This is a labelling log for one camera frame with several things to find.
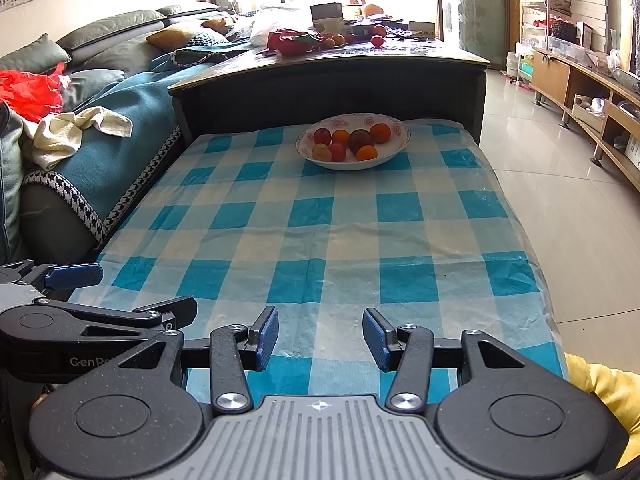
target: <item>houndstooth trim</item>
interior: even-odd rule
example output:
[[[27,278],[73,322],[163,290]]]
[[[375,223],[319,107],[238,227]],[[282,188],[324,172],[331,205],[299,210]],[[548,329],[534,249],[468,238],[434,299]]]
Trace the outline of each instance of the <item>houndstooth trim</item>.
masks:
[[[81,219],[89,231],[91,231],[91,234],[94,235],[99,245],[111,232],[122,215],[129,209],[140,189],[148,182],[156,168],[158,168],[158,164],[166,157],[166,154],[175,142],[180,139],[181,135],[180,126],[177,126],[154,155],[154,158],[151,159],[151,162],[142,170],[140,176],[129,186],[129,189],[126,190],[121,199],[118,200],[104,221],[100,220],[98,213],[94,211],[94,208],[84,198],[78,188],[55,171],[34,171],[25,177],[23,184],[42,184],[58,193],[64,201],[69,204],[73,212],[78,215],[78,218]]]
[[[180,139],[181,135],[180,126],[176,126],[175,130],[172,131],[171,135],[154,155],[154,158],[151,159],[151,162],[146,165],[146,168],[142,170],[140,176],[133,181],[133,184],[129,186],[129,189],[126,190],[122,198],[118,200],[118,203],[107,215],[107,218],[104,219],[104,229],[107,234],[113,229],[114,225],[117,224],[122,215],[124,215],[124,213],[129,209],[133,199],[138,195],[140,188],[148,182],[158,167],[158,164],[160,164],[160,162],[162,162],[166,157],[166,154],[169,153],[169,150],[173,147],[176,140]]]
[[[28,174],[24,178],[24,184],[42,184],[43,186],[50,187],[53,191],[58,193],[64,201],[71,206],[74,213],[78,215],[78,218],[84,223],[84,225],[91,231],[98,243],[104,240],[107,231],[104,228],[104,224],[98,213],[94,211],[94,208],[87,202],[82,196],[82,193],[69,182],[64,176],[56,173],[55,171],[43,171],[37,170]]]

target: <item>silver screw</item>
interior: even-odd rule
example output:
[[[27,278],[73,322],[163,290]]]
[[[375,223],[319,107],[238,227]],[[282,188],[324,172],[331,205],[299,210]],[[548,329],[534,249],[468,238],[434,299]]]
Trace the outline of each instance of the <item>silver screw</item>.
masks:
[[[249,403],[249,399],[243,394],[222,394],[216,399],[216,404],[225,410],[239,410]]]
[[[395,394],[391,397],[391,405],[398,410],[414,410],[422,403],[416,394]]]

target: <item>orange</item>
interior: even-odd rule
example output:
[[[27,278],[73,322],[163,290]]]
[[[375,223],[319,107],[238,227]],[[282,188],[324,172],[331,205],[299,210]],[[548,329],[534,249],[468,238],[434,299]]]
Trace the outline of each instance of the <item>orange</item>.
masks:
[[[335,130],[331,140],[334,144],[344,144],[346,146],[347,142],[349,142],[349,133],[347,130]]]
[[[376,144],[384,144],[391,138],[391,128],[385,123],[374,124],[369,133]]]
[[[356,153],[356,160],[359,161],[371,160],[372,158],[378,158],[378,151],[370,144],[362,146]]]

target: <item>checkered tablecloth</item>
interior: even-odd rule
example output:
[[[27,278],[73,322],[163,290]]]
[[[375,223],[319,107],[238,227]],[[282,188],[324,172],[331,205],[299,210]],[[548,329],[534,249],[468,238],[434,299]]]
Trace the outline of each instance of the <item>checkered tablecloth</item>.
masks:
[[[412,140],[386,164],[331,171],[302,159],[304,126],[202,136],[175,162],[100,256],[105,277],[77,303],[130,310],[191,294],[187,338],[280,315],[262,394],[388,390],[363,337],[376,306],[436,337],[479,328],[550,370],[565,369],[546,284],[522,226],[471,136],[408,121]],[[432,374],[430,400],[455,384]],[[207,399],[197,370],[189,390]]]

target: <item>cabinet leg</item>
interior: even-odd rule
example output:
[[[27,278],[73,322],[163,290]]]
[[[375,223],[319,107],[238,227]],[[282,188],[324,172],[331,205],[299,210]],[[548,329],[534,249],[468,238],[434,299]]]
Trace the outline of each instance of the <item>cabinet leg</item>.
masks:
[[[593,152],[593,156],[590,158],[590,161],[595,164],[598,167],[602,167],[602,156],[604,155],[604,152],[602,151],[602,148],[600,146],[596,146],[595,151]]]
[[[569,129],[569,114],[567,112],[562,112],[562,119],[560,119],[560,126],[563,128]]]

